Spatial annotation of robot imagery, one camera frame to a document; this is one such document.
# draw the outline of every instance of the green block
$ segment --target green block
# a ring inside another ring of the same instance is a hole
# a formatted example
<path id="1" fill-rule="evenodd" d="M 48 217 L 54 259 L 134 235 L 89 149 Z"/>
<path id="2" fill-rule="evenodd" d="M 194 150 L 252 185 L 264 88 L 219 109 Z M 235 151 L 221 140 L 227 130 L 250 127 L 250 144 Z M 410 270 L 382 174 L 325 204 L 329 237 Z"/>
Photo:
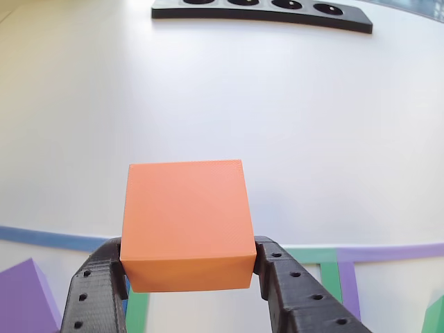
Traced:
<path id="1" fill-rule="evenodd" d="M 444 296 L 433 303 L 425 312 L 422 333 L 444 332 Z"/>
<path id="2" fill-rule="evenodd" d="M 126 330 L 128 333 L 145 333 L 149 293 L 135 293 L 130 289 L 126 310 Z"/>

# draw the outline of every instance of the white surface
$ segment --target white surface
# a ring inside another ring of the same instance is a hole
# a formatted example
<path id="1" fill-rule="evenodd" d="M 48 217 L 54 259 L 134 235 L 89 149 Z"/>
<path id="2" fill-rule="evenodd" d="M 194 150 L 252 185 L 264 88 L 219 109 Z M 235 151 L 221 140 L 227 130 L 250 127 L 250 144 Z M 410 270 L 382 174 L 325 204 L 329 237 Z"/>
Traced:
<path id="1" fill-rule="evenodd" d="M 0 12 L 0 22 L 3 21 L 10 13 L 10 11 Z"/>
<path id="2" fill-rule="evenodd" d="M 444 258 L 357 264 L 361 319 L 374 333 L 420 333 L 444 294 Z"/>
<path id="3" fill-rule="evenodd" d="M 444 25 L 338 2 L 362 8 L 374 34 L 152 22 L 145 0 L 17 9 L 0 24 L 0 223 L 120 234 L 130 163 L 241 158 L 256 234 L 283 244 L 443 241 Z M 1 267 L 34 257 L 63 308 L 84 254 L 0 250 Z M 369 270 L 358 283 L 375 333 L 418 333 L 440 269 L 421 262 L 417 280 L 405 262 L 359 268 Z M 176 316 L 220 324 L 185 332 L 245 332 L 268 322 L 253 291 L 202 293 Z M 167 306 L 189 301 L 153 296 L 150 333 L 182 330 Z M 234 313 L 250 301 L 260 318 Z"/>

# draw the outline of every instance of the white table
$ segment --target white table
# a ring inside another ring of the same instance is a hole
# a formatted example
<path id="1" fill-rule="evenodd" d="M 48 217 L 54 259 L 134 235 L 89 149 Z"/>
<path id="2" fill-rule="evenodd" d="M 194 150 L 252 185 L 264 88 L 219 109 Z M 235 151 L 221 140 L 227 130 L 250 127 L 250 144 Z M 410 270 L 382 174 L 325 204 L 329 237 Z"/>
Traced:
<path id="1" fill-rule="evenodd" d="M 0 223 L 117 235 L 130 163 L 241 158 L 255 234 L 443 241 L 444 25 L 337 2 L 373 35 L 152 22 L 142 0 L 17 9 L 0 23 Z"/>

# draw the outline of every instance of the hole in tray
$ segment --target hole in tray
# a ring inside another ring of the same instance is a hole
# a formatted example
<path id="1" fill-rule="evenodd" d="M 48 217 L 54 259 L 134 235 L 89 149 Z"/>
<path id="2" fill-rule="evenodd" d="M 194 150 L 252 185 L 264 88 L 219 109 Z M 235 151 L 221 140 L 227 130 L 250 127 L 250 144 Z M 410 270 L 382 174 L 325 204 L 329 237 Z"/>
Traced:
<path id="1" fill-rule="evenodd" d="M 259 0 L 228 0 L 230 3 L 239 6 L 254 6 L 259 3 Z"/>
<path id="2" fill-rule="evenodd" d="M 348 321 L 345 318 L 340 318 L 340 319 L 336 320 L 336 324 L 338 324 L 338 325 L 345 325 L 347 322 Z"/>
<path id="3" fill-rule="evenodd" d="M 332 5 L 327 5 L 326 3 L 317 3 L 313 7 L 316 10 L 319 10 L 320 12 L 329 15 L 342 15 L 344 13 L 341 9 Z"/>
<path id="4" fill-rule="evenodd" d="M 214 0 L 183 0 L 191 5 L 205 5 L 206 3 L 214 2 Z"/>
<path id="5" fill-rule="evenodd" d="M 293 0 L 273 0 L 271 2 L 273 5 L 286 9 L 301 9 L 302 5 L 297 1 Z"/>

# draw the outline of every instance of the purple block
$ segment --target purple block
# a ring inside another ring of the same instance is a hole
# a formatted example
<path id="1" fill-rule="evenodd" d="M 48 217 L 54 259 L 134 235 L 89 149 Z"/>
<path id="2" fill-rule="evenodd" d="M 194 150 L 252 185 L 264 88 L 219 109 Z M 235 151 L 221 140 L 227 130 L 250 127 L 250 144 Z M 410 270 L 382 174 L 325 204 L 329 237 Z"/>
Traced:
<path id="1" fill-rule="evenodd" d="M 62 316 L 48 282 L 32 260 L 0 273 L 0 325 L 7 333 L 56 333 Z"/>

